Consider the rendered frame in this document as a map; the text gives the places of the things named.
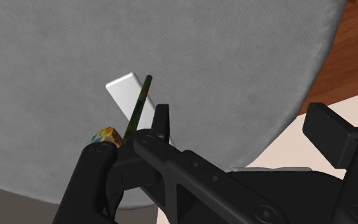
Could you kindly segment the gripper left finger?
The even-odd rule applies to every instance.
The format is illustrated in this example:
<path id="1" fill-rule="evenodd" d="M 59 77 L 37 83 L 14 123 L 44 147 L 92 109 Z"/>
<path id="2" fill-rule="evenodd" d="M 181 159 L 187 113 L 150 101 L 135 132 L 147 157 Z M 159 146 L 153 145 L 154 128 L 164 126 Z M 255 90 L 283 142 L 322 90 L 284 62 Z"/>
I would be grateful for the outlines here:
<path id="1" fill-rule="evenodd" d="M 80 158 L 53 224 L 118 224 L 126 190 L 140 188 L 170 224 L 288 224 L 273 202 L 196 153 L 169 143 L 169 107 L 157 106 L 150 129 L 121 147 L 89 144 Z"/>

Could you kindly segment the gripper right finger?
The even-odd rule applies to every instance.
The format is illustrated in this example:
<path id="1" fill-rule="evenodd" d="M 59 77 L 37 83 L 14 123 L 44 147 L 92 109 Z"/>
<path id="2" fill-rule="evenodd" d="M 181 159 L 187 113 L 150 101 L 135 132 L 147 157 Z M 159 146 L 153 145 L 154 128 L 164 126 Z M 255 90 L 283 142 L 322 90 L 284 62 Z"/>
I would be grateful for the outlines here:
<path id="1" fill-rule="evenodd" d="M 358 127 L 325 104 L 312 102 L 303 133 L 334 168 L 346 170 L 333 224 L 358 224 Z"/>

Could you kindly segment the dark green pen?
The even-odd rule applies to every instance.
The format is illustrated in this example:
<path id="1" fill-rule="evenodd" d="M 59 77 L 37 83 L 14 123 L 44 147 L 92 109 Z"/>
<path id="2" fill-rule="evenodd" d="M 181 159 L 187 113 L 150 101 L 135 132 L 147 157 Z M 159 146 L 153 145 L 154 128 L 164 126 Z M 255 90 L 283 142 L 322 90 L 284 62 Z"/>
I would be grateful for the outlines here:
<path id="1" fill-rule="evenodd" d="M 130 117 L 127 129 L 125 131 L 123 142 L 127 142 L 129 137 L 137 130 L 139 121 L 141 119 L 142 110 L 144 108 L 144 104 L 146 102 L 149 88 L 151 86 L 153 77 L 149 74 L 146 76 L 144 83 L 142 85 L 140 94 L 137 98 L 137 101 L 135 103 L 134 110 L 132 112 L 132 116 Z"/>

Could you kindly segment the small multicoloured block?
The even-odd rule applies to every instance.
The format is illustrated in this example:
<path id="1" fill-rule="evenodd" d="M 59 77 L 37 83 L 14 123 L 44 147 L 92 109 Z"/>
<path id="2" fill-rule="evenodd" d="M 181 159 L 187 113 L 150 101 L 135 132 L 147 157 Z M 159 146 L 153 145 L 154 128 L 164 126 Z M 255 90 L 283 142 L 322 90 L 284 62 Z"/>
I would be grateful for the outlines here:
<path id="1" fill-rule="evenodd" d="M 122 147 L 123 139 L 113 127 L 107 127 L 102 129 L 94 135 L 90 141 L 91 143 L 110 142 L 113 143 L 117 148 Z"/>

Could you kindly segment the flat white rectangular device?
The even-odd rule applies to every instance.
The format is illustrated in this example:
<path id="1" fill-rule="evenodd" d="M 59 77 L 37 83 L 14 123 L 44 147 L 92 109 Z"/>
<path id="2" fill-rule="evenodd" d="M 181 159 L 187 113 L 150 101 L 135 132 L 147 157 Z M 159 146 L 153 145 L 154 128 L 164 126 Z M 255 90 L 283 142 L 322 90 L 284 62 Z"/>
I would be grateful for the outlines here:
<path id="1" fill-rule="evenodd" d="M 129 73 L 106 84 L 107 92 L 128 119 L 128 122 L 132 116 L 143 83 L 144 82 L 140 82 L 135 73 Z M 151 98 L 147 96 L 137 130 L 150 129 L 157 122 L 159 114 L 162 114 L 164 118 L 169 119 L 168 111 L 168 104 L 156 105 Z"/>

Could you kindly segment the round grey fabric ottoman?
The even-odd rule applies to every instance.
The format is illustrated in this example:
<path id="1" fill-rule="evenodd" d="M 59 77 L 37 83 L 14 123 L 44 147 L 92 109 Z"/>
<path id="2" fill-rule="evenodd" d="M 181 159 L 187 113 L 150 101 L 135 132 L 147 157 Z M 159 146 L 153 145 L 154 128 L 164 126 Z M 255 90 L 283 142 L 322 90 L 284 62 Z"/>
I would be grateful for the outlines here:
<path id="1" fill-rule="evenodd" d="M 106 83 L 153 77 L 174 146 L 245 167 L 294 120 L 347 0 L 0 0 L 0 189 L 58 204 L 127 116 Z"/>

